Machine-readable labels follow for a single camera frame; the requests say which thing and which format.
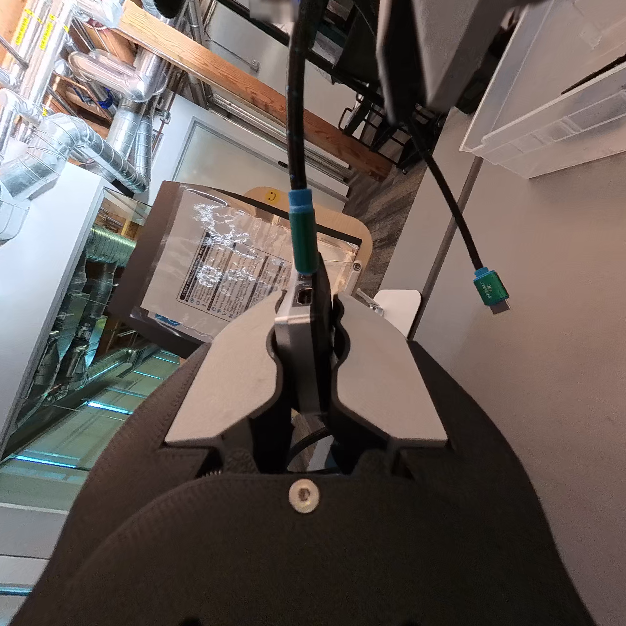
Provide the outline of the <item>black hub with short cable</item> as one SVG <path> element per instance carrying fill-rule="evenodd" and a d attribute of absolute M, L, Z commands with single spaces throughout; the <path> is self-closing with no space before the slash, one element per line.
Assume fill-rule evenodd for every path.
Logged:
<path fill-rule="evenodd" d="M 286 435 L 287 414 L 297 411 L 316 418 L 324 426 L 306 436 L 309 445 L 331 436 L 331 369 L 333 330 L 331 287 L 324 261 L 317 255 L 317 269 L 303 274 L 292 263 L 286 292 L 277 305 L 272 348 L 277 364 L 277 397 L 272 411 L 278 414 L 281 437 Z"/>

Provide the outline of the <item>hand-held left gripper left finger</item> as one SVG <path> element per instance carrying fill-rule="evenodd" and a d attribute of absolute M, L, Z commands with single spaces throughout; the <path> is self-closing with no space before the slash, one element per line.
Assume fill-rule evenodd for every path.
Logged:
<path fill-rule="evenodd" d="M 282 387 L 270 349 L 283 297 L 271 293 L 217 335 L 165 436 L 167 446 L 254 446 L 251 420 L 275 403 Z"/>

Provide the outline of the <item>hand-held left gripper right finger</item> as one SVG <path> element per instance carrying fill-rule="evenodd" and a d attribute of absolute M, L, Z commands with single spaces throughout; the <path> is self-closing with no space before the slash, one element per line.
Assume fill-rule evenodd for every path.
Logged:
<path fill-rule="evenodd" d="M 445 446 L 448 435 L 406 337 L 354 297 L 334 297 L 332 398 L 387 446 Z"/>

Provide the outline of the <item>laminated instruction sheet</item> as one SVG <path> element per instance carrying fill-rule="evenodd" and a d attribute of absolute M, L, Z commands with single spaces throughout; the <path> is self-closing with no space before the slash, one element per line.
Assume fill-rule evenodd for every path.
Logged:
<path fill-rule="evenodd" d="M 142 308 L 158 325 L 211 342 L 292 270 L 286 221 L 215 190 L 182 185 Z"/>

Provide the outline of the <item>clear plastic organizer box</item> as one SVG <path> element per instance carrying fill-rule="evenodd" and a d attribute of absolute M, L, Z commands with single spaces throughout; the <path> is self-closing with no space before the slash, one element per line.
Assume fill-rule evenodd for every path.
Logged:
<path fill-rule="evenodd" d="M 625 1 L 520 15 L 461 152 L 530 179 L 625 151 Z"/>

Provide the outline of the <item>silver ventilation ducts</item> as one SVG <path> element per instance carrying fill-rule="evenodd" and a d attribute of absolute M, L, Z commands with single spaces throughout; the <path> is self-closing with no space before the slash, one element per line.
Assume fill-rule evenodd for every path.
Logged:
<path fill-rule="evenodd" d="M 140 49 L 131 64 L 105 50 L 83 53 L 71 41 L 74 21 L 119 27 L 125 1 L 28 1 L 1 64 L 1 245 L 20 233 L 36 196 L 53 187 L 67 161 L 81 159 L 130 192 L 148 190 L 152 124 L 167 85 L 166 62 Z M 114 109 L 106 140 L 79 116 L 44 106 L 61 65 L 102 110 Z"/>

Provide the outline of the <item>wooden beam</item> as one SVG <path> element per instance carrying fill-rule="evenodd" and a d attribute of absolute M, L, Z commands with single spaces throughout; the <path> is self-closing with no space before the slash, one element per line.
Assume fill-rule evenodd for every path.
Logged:
<path fill-rule="evenodd" d="M 220 88 L 241 103 L 284 124 L 286 98 L 260 80 L 222 59 L 191 38 L 144 11 L 131 1 L 123 4 L 117 32 L 202 82 Z M 314 113 L 304 111 L 304 137 L 312 145 L 346 162 L 360 173 L 382 182 L 391 162 L 371 152 Z"/>

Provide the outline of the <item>metal pole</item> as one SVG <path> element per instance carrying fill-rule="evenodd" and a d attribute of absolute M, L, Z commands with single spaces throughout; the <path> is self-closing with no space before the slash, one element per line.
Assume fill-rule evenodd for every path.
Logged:
<path fill-rule="evenodd" d="M 466 176 L 465 183 L 460 192 L 458 198 L 458 206 L 461 213 L 465 210 L 466 204 L 469 200 L 471 192 L 473 190 L 474 184 L 480 172 L 481 166 L 483 163 L 483 159 L 481 157 L 474 157 L 469 172 Z M 431 270 L 427 276 L 425 285 L 423 290 L 421 291 L 421 303 L 416 313 L 416 316 L 413 320 L 413 323 L 410 327 L 410 331 L 408 334 L 409 340 L 415 340 L 416 332 L 419 326 L 419 323 L 423 317 L 425 309 L 427 307 L 428 301 L 433 293 L 434 286 L 436 285 L 436 281 L 439 278 L 440 272 L 442 270 L 442 266 L 444 264 L 445 258 L 450 250 L 451 244 L 453 242 L 453 238 L 458 230 L 456 222 L 452 217 L 450 222 L 444 232 L 440 247 L 434 257 L 433 264 L 431 266 Z"/>

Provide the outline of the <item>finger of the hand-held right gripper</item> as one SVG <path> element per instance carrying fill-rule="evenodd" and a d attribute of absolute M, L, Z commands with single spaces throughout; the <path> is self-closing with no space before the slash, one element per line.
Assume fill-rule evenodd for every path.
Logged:
<path fill-rule="evenodd" d="M 512 9 L 531 1 L 380 1 L 377 64 L 390 123 L 456 105 Z"/>

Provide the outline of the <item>white framed glass partition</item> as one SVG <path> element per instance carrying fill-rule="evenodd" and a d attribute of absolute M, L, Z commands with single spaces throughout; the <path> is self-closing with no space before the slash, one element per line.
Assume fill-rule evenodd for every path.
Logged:
<path fill-rule="evenodd" d="M 100 176 L 67 164 L 36 197 L 20 232 L 1 242 L 1 464 L 90 396 L 125 377 L 158 351 L 156 345 L 106 317 L 149 206 L 126 198 Z"/>

